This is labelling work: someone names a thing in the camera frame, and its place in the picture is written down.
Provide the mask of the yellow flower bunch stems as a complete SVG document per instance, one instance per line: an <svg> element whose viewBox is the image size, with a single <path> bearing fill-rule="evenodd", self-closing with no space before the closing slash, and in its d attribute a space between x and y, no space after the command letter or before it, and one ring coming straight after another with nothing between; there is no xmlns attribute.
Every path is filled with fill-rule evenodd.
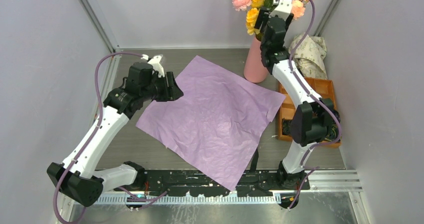
<svg viewBox="0 0 424 224"><path fill-rule="evenodd" d="M271 9L273 7L273 0L251 0L250 9L246 14L246 28L249 35L255 35L257 40L261 40L262 31L257 28L254 28L254 21L257 20L259 16L259 11L261 8Z"/></svg>

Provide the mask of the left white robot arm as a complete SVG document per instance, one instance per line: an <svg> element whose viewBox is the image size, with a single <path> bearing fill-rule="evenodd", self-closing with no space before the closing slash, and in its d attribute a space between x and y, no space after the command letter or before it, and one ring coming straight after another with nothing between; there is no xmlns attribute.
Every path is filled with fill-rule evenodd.
<svg viewBox="0 0 424 224"><path fill-rule="evenodd" d="M145 187L145 169L133 161L118 167L96 170L97 164L116 134L146 101L176 101L184 95L174 73L161 73L157 65L135 62L103 101L102 115L76 149L62 163L51 163L47 174L59 192L84 207L92 206L102 193L119 187L135 191Z"/></svg>

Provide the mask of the black ribbon with gold text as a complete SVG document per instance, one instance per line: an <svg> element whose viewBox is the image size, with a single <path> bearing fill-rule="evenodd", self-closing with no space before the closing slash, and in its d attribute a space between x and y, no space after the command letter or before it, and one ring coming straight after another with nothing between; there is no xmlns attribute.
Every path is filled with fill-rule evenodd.
<svg viewBox="0 0 424 224"><path fill-rule="evenodd" d="M249 172L255 172L257 170L258 160L259 160L259 150L257 148L252 156Z"/></svg>

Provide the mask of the peach flower stem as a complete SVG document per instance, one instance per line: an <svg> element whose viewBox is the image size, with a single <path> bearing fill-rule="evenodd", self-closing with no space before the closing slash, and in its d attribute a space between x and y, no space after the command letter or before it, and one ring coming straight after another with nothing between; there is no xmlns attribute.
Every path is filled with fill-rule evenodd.
<svg viewBox="0 0 424 224"><path fill-rule="evenodd" d="M294 20L297 20L304 15L308 2L309 0L292 0L291 13L293 14Z"/></svg>

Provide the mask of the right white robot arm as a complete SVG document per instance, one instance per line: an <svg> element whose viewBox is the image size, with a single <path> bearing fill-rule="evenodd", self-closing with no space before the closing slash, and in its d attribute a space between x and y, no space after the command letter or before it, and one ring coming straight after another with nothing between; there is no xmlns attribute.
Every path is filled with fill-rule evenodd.
<svg viewBox="0 0 424 224"><path fill-rule="evenodd" d="M333 112L333 101L322 98L313 90L284 46L284 38L292 18L291 13L287 17L282 14L272 16L269 9L262 7L254 24L254 28L263 32L260 43L261 62L284 87L295 106L290 122L292 143L276 174L279 186L286 190L304 177L304 163L310 153L316 147L327 145L325 137L332 124L338 123Z"/></svg>

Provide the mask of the purple wrapping paper sheet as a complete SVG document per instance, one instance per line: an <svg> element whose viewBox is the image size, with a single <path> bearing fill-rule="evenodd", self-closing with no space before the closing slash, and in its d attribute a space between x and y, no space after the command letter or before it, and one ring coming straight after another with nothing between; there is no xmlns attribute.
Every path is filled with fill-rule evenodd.
<svg viewBox="0 0 424 224"><path fill-rule="evenodd" d="M286 97L200 56L176 83L183 96L151 102L137 128L234 191Z"/></svg>

